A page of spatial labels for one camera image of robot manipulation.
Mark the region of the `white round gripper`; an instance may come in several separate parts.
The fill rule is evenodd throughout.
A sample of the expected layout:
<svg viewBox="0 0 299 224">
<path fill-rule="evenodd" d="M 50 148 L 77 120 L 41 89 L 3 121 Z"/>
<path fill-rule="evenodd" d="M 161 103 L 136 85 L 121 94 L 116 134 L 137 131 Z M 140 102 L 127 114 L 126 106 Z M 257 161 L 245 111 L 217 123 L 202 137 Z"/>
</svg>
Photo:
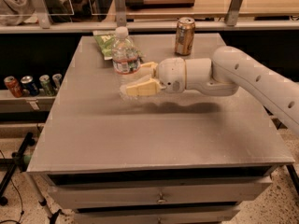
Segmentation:
<svg viewBox="0 0 299 224">
<path fill-rule="evenodd" d="M 150 75 L 145 81 L 137 81 L 121 85 L 120 91 L 127 96 L 152 96 L 161 90 L 168 93 L 181 93 L 185 91 L 186 84 L 186 64 L 182 58 L 169 58 L 161 61 L 142 63 L 140 65 L 142 76 Z"/>
</svg>

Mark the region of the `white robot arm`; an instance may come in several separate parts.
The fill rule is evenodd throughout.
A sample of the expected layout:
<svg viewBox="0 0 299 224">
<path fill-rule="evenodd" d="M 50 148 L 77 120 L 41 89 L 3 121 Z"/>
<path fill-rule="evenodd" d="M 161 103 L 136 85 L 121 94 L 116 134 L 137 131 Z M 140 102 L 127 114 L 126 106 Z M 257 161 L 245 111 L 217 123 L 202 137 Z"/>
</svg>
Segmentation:
<svg viewBox="0 0 299 224">
<path fill-rule="evenodd" d="M 152 96 L 160 91 L 195 90 L 207 96 L 231 96 L 243 88 L 299 134 L 299 84 L 272 71 L 234 47 L 217 48 L 210 58 L 169 58 L 145 63 L 132 82 L 120 87 L 126 96 Z"/>
</svg>

